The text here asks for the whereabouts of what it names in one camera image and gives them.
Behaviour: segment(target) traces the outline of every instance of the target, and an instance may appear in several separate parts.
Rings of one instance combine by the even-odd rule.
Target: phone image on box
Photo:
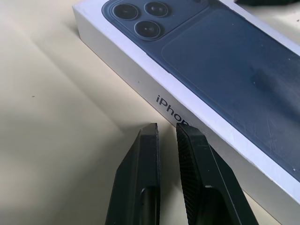
[[[218,0],[110,0],[104,17],[300,181],[300,56]]]

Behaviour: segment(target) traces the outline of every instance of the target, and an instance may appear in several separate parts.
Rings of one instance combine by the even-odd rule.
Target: beige table surface
[[[150,122],[163,155],[161,224],[187,224],[174,127],[81,42],[76,2],[0,0],[0,224],[104,224],[115,171]],[[278,224],[246,197],[260,224]]]

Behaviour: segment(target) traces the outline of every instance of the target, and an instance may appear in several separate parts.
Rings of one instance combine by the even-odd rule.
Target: camera lens
[[[144,38],[156,38],[160,34],[160,27],[152,21],[140,21],[135,25],[135,31]]]
[[[133,20],[138,15],[138,10],[130,4],[121,4],[113,8],[113,13],[123,20]]]
[[[165,16],[168,14],[168,7],[161,2],[152,1],[145,5],[145,11],[153,16]]]

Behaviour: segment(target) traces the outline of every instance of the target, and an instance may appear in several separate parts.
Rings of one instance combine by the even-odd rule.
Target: iphone box
[[[226,0],[86,0],[73,9],[95,54],[173,125],[200,129],[275,219],[299,224],[298,45]]]

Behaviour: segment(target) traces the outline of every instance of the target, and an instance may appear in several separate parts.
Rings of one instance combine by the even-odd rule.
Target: box side
[[[298,224],[300,206],[284,190],[201,122],[108,37],[97,30],[77,8],[74,8],[74,14],[82,41],[127,84],[173,125],[182,122],[199,128],[207,136],[212,147],[233,169],[242,188],[255,201],[280,223]]]

